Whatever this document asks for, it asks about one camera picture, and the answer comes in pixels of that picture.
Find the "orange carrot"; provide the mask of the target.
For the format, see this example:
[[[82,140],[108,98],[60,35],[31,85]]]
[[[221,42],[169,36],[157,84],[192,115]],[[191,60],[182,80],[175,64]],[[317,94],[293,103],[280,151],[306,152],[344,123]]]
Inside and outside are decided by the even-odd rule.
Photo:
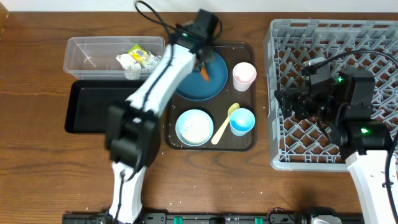
[[[202,66],[200,68],[200,74],[201,74],[202,78],[204,79],[204,81],[209,82],[209,76],[208,76],[205,66]]]

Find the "pink plastic cup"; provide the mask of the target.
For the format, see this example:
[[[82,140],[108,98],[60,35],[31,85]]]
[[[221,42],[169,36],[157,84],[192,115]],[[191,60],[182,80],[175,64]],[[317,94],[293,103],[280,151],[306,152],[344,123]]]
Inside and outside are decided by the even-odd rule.
[[[257,77],[254,65],[248,62],[240,62],[233,68],[233,86],[238,91],[246,91]]]

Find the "light blue plastic cup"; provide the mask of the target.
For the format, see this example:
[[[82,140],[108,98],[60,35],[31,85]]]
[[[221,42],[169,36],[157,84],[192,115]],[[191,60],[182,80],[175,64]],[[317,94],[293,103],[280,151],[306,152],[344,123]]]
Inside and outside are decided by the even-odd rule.
[[[233,111],[229,119],[231,132],[235,136],[244,136],[254,128],[255,123],[254,114],[246,108]]]

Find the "green snack wrapper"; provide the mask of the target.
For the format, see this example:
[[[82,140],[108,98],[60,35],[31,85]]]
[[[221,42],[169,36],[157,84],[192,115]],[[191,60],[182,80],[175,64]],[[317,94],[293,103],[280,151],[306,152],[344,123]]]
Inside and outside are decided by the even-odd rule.
[[[144,50],[137,44],[128,51],[128,54],[146,70],[153,70],[160,63],[158,56]]]

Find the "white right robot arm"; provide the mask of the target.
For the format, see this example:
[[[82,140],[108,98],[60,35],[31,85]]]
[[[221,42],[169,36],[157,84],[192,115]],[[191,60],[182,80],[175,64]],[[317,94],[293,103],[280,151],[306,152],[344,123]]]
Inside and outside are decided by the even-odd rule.
[[[375,79],[370,71],[349,67],[337,78],[318,68],[300,88],[276,90],[284,117],[315,117],[338,146],[360,201],[365,223],[397,223],[397,138],[372,119]]]

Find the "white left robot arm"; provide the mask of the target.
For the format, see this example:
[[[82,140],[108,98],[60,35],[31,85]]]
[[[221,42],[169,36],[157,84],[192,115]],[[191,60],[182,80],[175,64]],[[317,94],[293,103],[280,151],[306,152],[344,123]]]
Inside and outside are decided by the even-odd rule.
[[[203,9],[195,19],[178,24],[159,65],[124,102],[108,108],[104,145],[114,173],[113,202],[105,223],[134,223],[142,210],[146,169],[160,149],[159,119],[183,79],[213,58],[219,18]]]

